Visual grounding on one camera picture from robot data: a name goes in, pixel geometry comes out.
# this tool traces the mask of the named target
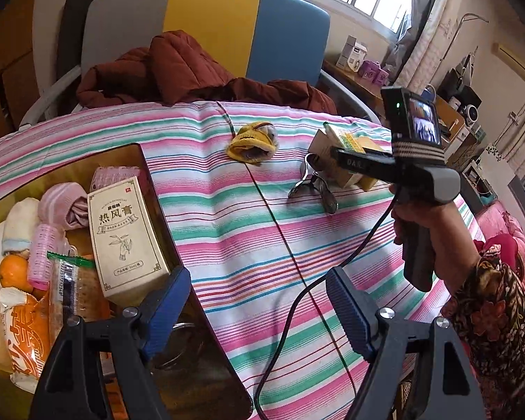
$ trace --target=yellow headboard panel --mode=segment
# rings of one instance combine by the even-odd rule
[[[168,0],[163,31],[183,30],[214,60],[245,77],[259,0]]]

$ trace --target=floral sleeve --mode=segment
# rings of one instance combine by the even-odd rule
[[[499,245],[482,256],[442,309],[476,371],[494,420],[510,418],[525,397],[525,288],[499,259]]]

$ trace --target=hand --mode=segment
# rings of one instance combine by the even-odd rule
[[[461,288],[476,267],[480,255],[457,206],[429,205],[423,202],[396,204],[391,212],[395,220],[395,245],[402,245],[405,235],[401,220],[415,222],[430,229],[435,252],[434,271],[452,295]]]

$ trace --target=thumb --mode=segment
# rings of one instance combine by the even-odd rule
[[[396,215],[403,221],[408,221],[421,225],[422,227],[430,227],[430,212],[432,206],[423,202],[405,202],[397,203],[395,205]]]

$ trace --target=rolled sock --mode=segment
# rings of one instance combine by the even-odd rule
[[[70,231],[90,225],[87,194],[78,183],[60,183],[43,194],[39,218],[46,224]]]
[[[2,254],[29,250],[33,233],[39,225],[39,201],[33,197],[15,204],[6,218]]]

